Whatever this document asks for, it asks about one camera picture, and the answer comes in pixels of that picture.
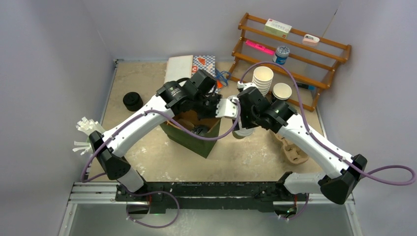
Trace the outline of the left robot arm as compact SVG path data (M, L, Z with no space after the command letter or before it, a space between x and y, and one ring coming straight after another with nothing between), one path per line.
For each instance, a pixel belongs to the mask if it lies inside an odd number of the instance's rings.
M215 92L215 85L214 77L199 69L190 78L164 83L147 104L113 129L90 133L93 157L108 179L126 187L128 196L134 201L144 199L147 194L145 180L124 155L155 127L181 113L193 111L197 119L214 118L222 97Z

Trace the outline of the green paper bag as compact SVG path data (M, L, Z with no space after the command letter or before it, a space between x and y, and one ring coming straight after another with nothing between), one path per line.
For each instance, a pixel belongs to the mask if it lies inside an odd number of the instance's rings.
M179 118L191 121L195 125L205 125L209 128L209 132L203 137L212 138L219 136L221 120L219 118L198 119L195 111L188 111L175 116L173 119L177 122ZM182 145L190 151L207 158L213 149L216 141L205 141L196 138L195 134L189 135L177 125L168 120L160 125L162 130L172 141Z

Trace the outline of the brown pulp cup carrier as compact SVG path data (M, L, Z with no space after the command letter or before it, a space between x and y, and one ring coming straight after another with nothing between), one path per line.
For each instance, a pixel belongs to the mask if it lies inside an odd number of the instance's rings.
M179 118L177 120L177 122L181 126L183 126L184 128L186 128L187 130L189 130L192 133L197 133L197 131L198 131L198 127L195 124L193 124L191 121L187 120L187 119Z

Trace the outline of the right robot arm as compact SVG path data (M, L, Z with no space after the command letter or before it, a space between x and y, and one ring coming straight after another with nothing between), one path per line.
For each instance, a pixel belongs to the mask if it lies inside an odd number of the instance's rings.
M308 123L286 101L269 102L255 86L238 84L237 95L244 128L262 127L292 142L321 168L318 174L286 174L276 187L277 196L288 200L298 193L321 193L333 203L342 205L360 180L367 159L336 147Z

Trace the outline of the single white coffee lid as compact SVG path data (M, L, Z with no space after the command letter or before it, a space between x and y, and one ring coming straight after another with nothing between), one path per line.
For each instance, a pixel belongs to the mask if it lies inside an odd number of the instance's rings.
M237 125L234 127L233 131L240 130L241 132L245 132L248 136L252 135L254 133L255 128L244 128L241 124L241 121L237 123Z

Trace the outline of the single black coffee lid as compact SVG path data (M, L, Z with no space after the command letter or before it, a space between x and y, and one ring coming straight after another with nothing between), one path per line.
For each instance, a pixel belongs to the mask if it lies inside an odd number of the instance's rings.
M204 136L206 133L209 132L209 128L205 125L196 125L193 127L191 132L195 135Z

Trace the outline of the green takeout paper cup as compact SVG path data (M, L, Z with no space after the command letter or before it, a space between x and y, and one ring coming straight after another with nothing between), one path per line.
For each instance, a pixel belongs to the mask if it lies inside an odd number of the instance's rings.
M248 135L245 132L241 132L240 130L237 131L233 131L232 132L233 137L235 137L236 139L243 139L245 137L247 137Z

